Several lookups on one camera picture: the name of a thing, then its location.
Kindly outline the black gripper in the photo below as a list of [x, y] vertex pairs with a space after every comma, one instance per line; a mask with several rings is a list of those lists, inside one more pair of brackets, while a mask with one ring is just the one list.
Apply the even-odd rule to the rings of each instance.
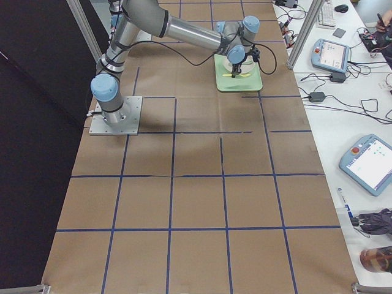
[[236, 73], [237, 75], [241, 74], [241, 63], [237, 63], [237, 64], [232, 64], [232, 78], [236, 77]]

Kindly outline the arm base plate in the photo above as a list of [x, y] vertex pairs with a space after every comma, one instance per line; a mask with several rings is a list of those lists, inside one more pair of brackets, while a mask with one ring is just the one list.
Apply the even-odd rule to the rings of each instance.
[[102, 111], [98, 102], [92, 115], [90, 135], [137, 135], [142, 96], [122, 96], [122, 107], [113, 113]]
[[152, 35], [140, 30], [135, 38], [135, 42], [141, 41], [150, 41], [152, 39]]

